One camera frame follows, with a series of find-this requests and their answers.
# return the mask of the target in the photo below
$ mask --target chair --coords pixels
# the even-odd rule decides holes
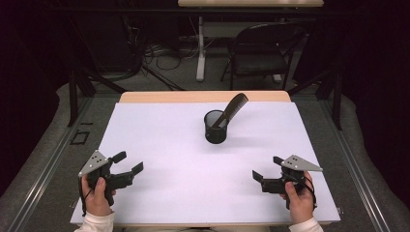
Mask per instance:
[[[294,23],[264,23],[244,29],[228,47],[229,61],[220,81],[223,81],[231,65],[230,90],[233,89],[234,76],[273,74],[284,74],[284,90],[294,47],[305,34],[305,29]]]

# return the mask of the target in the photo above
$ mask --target silver triangular bracket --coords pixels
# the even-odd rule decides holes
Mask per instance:
[[[108,159],[103,156],[99,150],[96,150],[82,167],[81,171],[78,173],[78,177],[82,177],[107,163]]]
[[[323,168],[320,166],[306,161],[296,155],[292,155],[288,159],[285,159],[281,165],[296,171],[323,171]]]

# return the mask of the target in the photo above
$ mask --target black cup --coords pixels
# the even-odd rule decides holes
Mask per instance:
[[[213,144],[220,144],[226,139],[226,132],[228,130],[228,121],[223,119],[218,127],[212,127],[212,125],[217,121],[223,111],[212,110],[209,111],[205,117],[205,138],[208,142]]]

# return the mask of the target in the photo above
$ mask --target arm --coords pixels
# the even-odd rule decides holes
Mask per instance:
[[[81,178],[82,192],[84,192],[87,214],[81,227],[75,232],[112,231],[114,226],[114,213],[109,208],[104,197],[105,180],[100,177],[94,191],[88,186],[87,177]]]
[[[312,189],[312,179],[308,172],[305,172],[305,177],[310,180],[306,181],[306,184]],[[304,188],[298,195],[291,182],[285,184],[285,190],[290,199],[290,218],[294,223],[289,227],[290,231],[323,232],[322,227],[313,217],[313,196],[310,191]]]

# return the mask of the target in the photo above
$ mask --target white tabletop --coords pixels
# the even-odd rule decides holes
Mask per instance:
[[[179,0],[180,7],[322,7],[323,0]]]
[[[125,226],[216,226],[290,223],[285,202],[262,192],[255,170],[279,178],[283,159],[297,155],[318,163],[293,102],[249,101],[228,126],[226,140],[204,137],[204,115],[226,102],[117,103],[100,151],[128,157],[111,167],[127,172],[141,161],[145,169],[133,185],[117,190],[114,223]],[[320,222],[339,221],[323,173],[311,172]],[[80,224],[81,204],[71,223]]]

